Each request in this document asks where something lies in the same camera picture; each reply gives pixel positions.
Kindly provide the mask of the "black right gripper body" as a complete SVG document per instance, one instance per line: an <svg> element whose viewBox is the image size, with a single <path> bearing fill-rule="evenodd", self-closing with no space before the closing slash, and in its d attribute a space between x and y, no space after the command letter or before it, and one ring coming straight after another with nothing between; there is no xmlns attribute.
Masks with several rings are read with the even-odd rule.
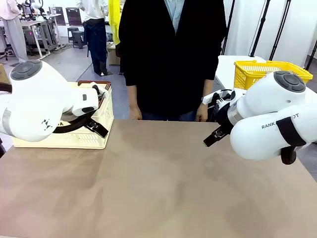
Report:
<svg viewBox="0 0 317 238"><path fill-rule="evenodd" d="M215 131L231 131L235 125L232 112L235 110L235 103L222 98L217 99L214 107L215 121L219 127Z"/></svg>

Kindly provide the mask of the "person's left forearm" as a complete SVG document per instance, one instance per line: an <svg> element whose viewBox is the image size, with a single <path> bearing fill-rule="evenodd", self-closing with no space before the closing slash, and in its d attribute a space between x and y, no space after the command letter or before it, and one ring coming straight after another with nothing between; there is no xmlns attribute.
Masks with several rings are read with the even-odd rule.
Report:
<svg viewBox="0 0 317 238"><path fill-rule="evenodd" d="M213 88L213 80L209 80L209 79L204 80L202 97L205 97L205 96L211 94L212 88Z"/></svg>

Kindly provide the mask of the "person's right forearm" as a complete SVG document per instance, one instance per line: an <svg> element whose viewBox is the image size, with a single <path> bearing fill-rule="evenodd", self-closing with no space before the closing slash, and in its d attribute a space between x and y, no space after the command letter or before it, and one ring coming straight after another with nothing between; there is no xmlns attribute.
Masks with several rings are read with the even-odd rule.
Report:
<svg viewBox="0 0 317 238"><path fill-rule="evenodd" d="M129 107L131 108L138 107L136 85L127 86L127 92L128 92Z"/></svg>

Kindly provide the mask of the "person's left hand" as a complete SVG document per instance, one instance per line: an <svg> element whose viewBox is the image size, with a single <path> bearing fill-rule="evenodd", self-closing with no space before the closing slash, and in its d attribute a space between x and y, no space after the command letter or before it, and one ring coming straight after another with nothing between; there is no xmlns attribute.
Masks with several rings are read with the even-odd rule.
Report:
<svg viewBox="0 0 317 238"><path fill-rule="evenodd" d="M208 106L205 104L200 104L196 113L197 122L206 122L208 119Z"/></svg>

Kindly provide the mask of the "person's right hand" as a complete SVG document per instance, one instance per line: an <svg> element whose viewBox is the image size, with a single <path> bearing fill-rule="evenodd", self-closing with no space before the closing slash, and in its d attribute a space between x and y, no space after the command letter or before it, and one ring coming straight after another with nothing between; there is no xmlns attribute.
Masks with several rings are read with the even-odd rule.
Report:
<svg viewBox="0 0 317 238"><path fill-rule="evenodd" d="M138 105L130 105L129 106L129 118L132 120L142 120L142 113L138 107Z"/></svg>

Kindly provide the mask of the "cream folding crate brown rim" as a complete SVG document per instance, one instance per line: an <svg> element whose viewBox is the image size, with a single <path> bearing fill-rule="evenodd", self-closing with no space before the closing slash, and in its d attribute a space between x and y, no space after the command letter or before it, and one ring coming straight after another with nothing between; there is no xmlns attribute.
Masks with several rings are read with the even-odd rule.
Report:
<svg viewBox="0 0 317 238"><path fill-rule="evenodd" d="M114 120L112 108L112 89L109 81L97 81L109 92L109 96L102 100L99 109L93 114L92 119L100 123L108 131L111 130ZM104 149L108 136L102 138L85 127L63 134L51 134L48 138L39 142L28 142L13 138L13 146L18 148L69 148L69 149Z"/></svg>

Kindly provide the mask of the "white side table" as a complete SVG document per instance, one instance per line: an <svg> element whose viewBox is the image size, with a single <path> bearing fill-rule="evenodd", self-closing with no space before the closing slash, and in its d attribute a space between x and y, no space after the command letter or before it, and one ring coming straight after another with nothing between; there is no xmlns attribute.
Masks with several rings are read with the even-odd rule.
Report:
<svg viewBox="0 0 317 238"><path fill-rule="evenodd" d="M234 89L234 77L235 77L235 65L234 62L238 60L252 61L256 60L257 62L266 62L261 57L250 57L250 56L226 56L220 55L218 57L218 67L214 77L214 83L212 91L222 89Z"/></svg>

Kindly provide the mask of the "person torso black cardigan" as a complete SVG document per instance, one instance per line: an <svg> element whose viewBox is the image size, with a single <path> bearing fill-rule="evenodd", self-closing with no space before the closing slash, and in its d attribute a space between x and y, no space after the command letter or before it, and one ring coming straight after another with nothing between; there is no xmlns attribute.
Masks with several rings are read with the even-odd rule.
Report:
<svg viewBox="0 0 317 238"><path fill-rule="evenodd" d="M226 31L223 0L125 1L121 62L143 120L196 121Z"/></svg>

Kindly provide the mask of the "black tripod leg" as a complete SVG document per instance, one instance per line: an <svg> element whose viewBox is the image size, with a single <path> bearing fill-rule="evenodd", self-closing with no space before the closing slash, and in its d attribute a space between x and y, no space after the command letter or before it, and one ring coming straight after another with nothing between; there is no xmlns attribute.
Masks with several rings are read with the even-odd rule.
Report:
<svg viewBox="0 0 317 238"><path fill-rule="evenodd" d="M233 16L235 1L236 0L232 0L232 2L231 2L231 9L230 9L229 19L228 19L228 23L227 23L227 31L226 31L226 35L225 35L225 38L223 41L221 55L225 54L225 49L226 49L226 44L227 44L227 40L228 40L228 34L229 34L231 20L232 20L232 16Z"/></svg>
<svg viewBox="0 0 317 238"><path fill-rule="evenodd" d="M315 42L314 48L313 48L313 50L312 50L312 54L311 54L311 56L309 57L309 61L308 61L307 65L306 65L305 70L307 70L307 71L309 70L310 65L311 65L311 63L312 63L312 61L313 61L313 58L314 58L314 55L315 55L316 51L317 51L317 40L316 40L316 42Z"/></svg>
<svg viewBox="0 0 317 238"><path fill-rule="evenodd" d="M264 23L265 23L265 20L266 20L266 15L267 15L267 11L268 11L268 8L269 8L270 1L271 0L264 0L264 4L263 4L263 7L262 7L262 10L261 10L261 13L260 13L260 17L259 17L259 20L258 20L256 31L255 31L255 34L254 34L254 37L253 37L253 40L252 40L252 43L251 43L250 49L249 49L249 56L250 57L254 57L255 56L256 48L257 48L257 45L258 45L258 42L259 42L259 39L260 39L260 36L261 36L261 32L263 30L263 26L264 26Z"/></svg>
<svg viewBox="0 0 317 238"><path fill-rule="evenodd" d="M282 15L281 23L279 25L278 32L277 32L277 35L276 35L276 38L275 38L275 41L274 41L270 56L269 56L269 61L273 60L274 54L276 52L278 43L279 43L281 35L282 35L282 31L283 31L283 28L284 28L284 25L285 25L285 22L286 22L286 18L287 18L288 12L289 12L291 1L292 0L286 0L286 4L285 4L284 12L283 12L283 15Z"/></svg>

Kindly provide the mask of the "grey plastic stool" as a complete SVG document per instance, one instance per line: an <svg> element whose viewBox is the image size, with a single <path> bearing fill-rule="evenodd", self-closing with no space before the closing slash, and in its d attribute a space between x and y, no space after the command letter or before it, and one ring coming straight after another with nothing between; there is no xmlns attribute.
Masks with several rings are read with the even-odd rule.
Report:
<svg viewBox="0 0 317 238"><path fill-rule="evenodd" d="M68 27L67 28L67 37L68 37L68 42L73 41L73 33L78 31L78 27Z"/></svg>
<svg viewBox="0 0 317 238"><path fill-rule="evenodd" d="M77 47L79 49L83 49L85 46L84 43L84 32L83 31L76 31L73 33L73 41L72 41L73 47Z"/></svg>

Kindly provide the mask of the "person white shirt navy apron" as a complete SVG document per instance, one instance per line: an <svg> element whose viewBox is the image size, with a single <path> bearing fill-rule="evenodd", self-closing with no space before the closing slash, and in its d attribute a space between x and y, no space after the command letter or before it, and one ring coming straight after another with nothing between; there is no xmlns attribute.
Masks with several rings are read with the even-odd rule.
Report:
<svg viewBox="0 0 317 238"><path fill-rule="evenodd" d="M111 75L107 70L106 24L108 0L76 0L84 11L84 41L90 51L94 72L99 76Z"/></svg>

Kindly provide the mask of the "hanging yellow cloth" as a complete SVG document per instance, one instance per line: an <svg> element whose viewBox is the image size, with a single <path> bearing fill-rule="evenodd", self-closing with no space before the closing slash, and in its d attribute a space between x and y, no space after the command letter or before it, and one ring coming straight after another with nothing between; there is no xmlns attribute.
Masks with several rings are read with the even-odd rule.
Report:
<svg viewBox="0 0 317 238"><path fill-rule="evenodd" d="M108 18L113 42L118 45L120 43L118 36L121 18L120 0L108 0Z"/></svg>

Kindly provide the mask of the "white workshop desk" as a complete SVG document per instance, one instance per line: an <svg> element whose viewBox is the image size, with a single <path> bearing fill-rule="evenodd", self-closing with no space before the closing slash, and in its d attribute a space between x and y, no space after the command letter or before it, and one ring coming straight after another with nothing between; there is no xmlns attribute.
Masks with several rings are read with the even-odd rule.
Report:
<svg viewBox="0 0 317 238"><path fill-rule="evenodd" d="M51 51L64 47L61 42L56 17L60 14L51 14L42 20L22 21L27 52L31 55L39 53L42 60L51 54Z"/></svg>

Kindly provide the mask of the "person pink top grey trousers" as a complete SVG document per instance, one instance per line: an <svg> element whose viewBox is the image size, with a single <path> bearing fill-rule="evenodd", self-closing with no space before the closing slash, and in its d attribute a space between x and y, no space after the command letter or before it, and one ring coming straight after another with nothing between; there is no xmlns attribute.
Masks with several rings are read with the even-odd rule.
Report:
<svg viewBox="0 0 317 238"><path fill-rule="evenodd" d="M16 0L0 0L0 17L3 20L6 36L19 62L25 62L28 57L19 13Z"/></svg>

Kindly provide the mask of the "dark wall poster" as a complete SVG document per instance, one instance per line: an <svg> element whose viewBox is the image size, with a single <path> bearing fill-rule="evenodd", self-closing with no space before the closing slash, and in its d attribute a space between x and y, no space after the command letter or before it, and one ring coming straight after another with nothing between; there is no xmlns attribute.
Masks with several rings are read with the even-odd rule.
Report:
<svg viewBox="0 0 317 238"><path fill-rule="evenodd" d="M69 26L82 26L80 9L77 7L66 7Z"/></svg>
<svg viewBox="0 0 317 238"><path fill-rule="evenodd" d="M56 16L56 22L58 26L65 26L66 22L65 22L65 18L64 18L64 14L63 14L63 8L62 7L55 7L55 11L56 14L58 14L58 16Z"/></svg>

